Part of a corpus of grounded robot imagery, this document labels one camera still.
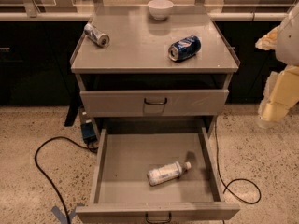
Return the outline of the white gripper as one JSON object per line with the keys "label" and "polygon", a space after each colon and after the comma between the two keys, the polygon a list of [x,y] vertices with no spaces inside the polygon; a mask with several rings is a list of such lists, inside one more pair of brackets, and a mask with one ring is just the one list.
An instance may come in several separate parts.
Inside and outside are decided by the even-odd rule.
{"label": "white gripper", "polygon": [[[275,50],[278,26],[273,28],[255,43],[261,50]],[[257,124],[269,129],[274,122],[280,122],[299,102],[299,67],[287,65],[280,73],[272,71],[266,80],[263,99],[258,108]]]}

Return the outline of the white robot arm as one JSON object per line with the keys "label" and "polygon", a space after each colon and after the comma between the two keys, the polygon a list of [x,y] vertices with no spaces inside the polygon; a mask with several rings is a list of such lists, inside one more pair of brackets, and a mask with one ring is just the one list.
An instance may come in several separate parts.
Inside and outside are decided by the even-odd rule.
{"label": "white robot arm", "polygon": [[281,122],[299,102],[299,3],[255,47],[272,49],[276,59],[286,64],[283,71],[270,73],[258,109],[258,125],[270,128]]}

